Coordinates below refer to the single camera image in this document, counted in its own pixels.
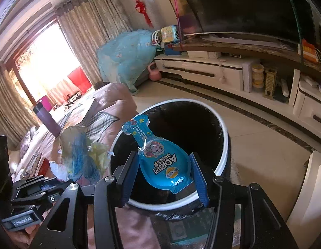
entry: blue candy package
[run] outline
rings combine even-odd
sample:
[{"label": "blue candy package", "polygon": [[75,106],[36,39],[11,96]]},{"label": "blue candy package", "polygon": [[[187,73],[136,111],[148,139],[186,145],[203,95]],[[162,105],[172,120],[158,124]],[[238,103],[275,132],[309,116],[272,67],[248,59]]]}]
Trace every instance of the blue candy package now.
[{"label": "blue candy package", "polygon": [[176,194],[193,180],[188,154],[173,142],[155,136],[149,129],[147,115],[126,122],[122,130],[132,134],[139,145],[139,163],[147,182],[158,189]]}]

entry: drawer handle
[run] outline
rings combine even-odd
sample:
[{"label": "drawer handle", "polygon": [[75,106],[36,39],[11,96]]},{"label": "drawer handle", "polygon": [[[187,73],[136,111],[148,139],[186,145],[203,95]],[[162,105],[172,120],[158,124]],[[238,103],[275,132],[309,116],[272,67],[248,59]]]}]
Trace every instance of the drawer handle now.
[{"label": "drawer handle", "polygon": [[184,72],[187,72],[187,73],[199,74],[199,75],[213,77],[213,78],[215,77],[215,75],[212,74],[212,73],[200,72],[200,71],[196,71],[196,70],[189,70],[189,69],[170,67],[170,66],[166,66],[165,69],[173,69],[173,70],[178,70],[178,71],[184,71]]},{"label": "drawer handle", "polygon": [[318,121],[319,123],[321,123],[321,118],[316,116],[316,115],[313,115],[312,117],[314,120]]}]

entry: television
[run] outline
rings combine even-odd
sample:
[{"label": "television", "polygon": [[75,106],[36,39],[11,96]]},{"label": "television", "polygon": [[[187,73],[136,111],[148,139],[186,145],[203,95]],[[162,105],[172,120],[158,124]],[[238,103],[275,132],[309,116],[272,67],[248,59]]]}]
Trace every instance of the television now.
[{"label": "television", "polygon": [[[315,44],[310,4],[292,0],[302,38]],[[299,30],[291,0],[177,0],[185,35],[202,33],[246,34],[299,43]]]}]

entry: screw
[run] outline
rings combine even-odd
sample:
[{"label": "screw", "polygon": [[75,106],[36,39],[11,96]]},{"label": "screw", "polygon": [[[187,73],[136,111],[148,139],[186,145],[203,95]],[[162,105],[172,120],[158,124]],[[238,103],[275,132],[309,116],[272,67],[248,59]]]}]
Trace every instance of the screw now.
[{"label": "screw", "polygon": [[74,191],[74,190],[78,189],[78,184],[72,183],[72,184],[68,185],[68,189],[71,191]]},{"label": "screw", "polygon": [[256,183],[252,183],[250,185],[250,187],[251,187],[251,189],[254,189],[254,190],[258,190],[260,188],[260,186],[258,184],[256,184]]},{"label": "screw", "polygon": [[217,177],[214,177],[214,180],[215,180],[216,182],[221,183],[221,182],[224,181],[224,178],[223,178],[222,176],[217,176]]},{"label": "screw", "polygon": [[113,182],[114,181],[114,177],[113,176],[107,176],[105,179],[104,179],[104,181],[106,181],[107,183],[111,183],[111,182]]}]

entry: floor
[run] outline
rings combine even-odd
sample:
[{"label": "floor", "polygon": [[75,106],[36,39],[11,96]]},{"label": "floor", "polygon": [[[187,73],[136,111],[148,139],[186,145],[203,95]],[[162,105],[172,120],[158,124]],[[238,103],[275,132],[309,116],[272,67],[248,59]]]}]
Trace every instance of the floor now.
[{"label": "floor", "polygon": [[[224,119],[231,137],[232,162],[238,170],[240,183],[260,184],[286,220],[304,178],[304,163],[309,159],[311,150],[316,149],[321,152],[321,145],[289,124],[243,102],[178,81],[170,79],[161,81],[163,83],[147,81],[139,87],[139,93],[134,96],[137,111],[175,98],[199,100],[214,108]],[[217,100],[208,100],[205,96],[203,98],[196,94],[208,95],[208,98]],[[266,126],[265,122],[263,124],[224,106],[226,104],[214,101],[229,103],[237,109],[254,114],[255,117],[257,115],[263,118],[274,126]],[[275,128],[282,129],[301,142],[294,142],[286,137],[286,134],[278,133]]]}]

